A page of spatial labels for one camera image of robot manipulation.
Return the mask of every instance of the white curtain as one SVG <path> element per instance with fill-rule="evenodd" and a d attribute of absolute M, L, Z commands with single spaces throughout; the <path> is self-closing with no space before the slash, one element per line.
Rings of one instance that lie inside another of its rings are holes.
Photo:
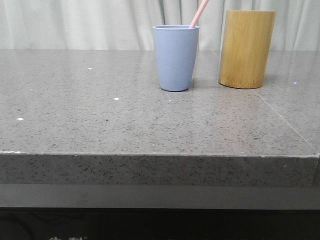
<path fill-rule="evenodd" d="M 0 49 L 152 50 L 152 26 L 188 25 L 201 0 L 0 0 Z M 276 11 L 271 50 L 320 49 L 320 0 L 210 0 L 199 49 L 221 47 L 226 10 Z"/>

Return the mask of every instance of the speckled stone surface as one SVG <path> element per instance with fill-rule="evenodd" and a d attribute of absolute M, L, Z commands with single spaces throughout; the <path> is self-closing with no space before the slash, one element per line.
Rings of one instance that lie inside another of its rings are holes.
<path fill-rule="evenodd" d="M 316 53 L 271 53 L 265 85 L 252 90 L 219 85 L 219 58 L 199 52 L 183 92 L 160 89 L 153 54 L 0 50 L 0 182 L 312 185 Z"/>

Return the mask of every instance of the wooden cylinder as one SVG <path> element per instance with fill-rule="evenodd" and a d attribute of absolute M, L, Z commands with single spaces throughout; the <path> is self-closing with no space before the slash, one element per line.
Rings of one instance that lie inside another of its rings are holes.
<path fill-rule="evenodd" d="M 220 84 L 239 89 L 263 85 L 275 16 L 275 11 L 226 11 Z"/>

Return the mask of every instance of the blue cup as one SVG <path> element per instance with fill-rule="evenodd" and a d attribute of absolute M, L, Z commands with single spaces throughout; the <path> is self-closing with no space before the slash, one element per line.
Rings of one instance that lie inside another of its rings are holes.
<path fill-rule="evenodd" d="M 195 68 L 198 39 L 198 26 L 153 27 L 157 76 L 163 90 L 179 92 L 189 88 Z"/>

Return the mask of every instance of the pink straw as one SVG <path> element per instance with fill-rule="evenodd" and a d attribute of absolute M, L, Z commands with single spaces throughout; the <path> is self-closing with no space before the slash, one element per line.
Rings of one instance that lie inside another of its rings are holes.
<path fill-rule="evenodd" d="M 196 26 L 196 23 L 198 22 L 202 12 L 205 10 L 205 7 L 207 5 L 207 3 L 209 2 L 209 0 L 202 0 L 198 11 L 196 11 L 196 14 L 194 15 L 194 18 L 192 19 L 192 22 L 189 26 L 190 29 L 193 29 Z"/>

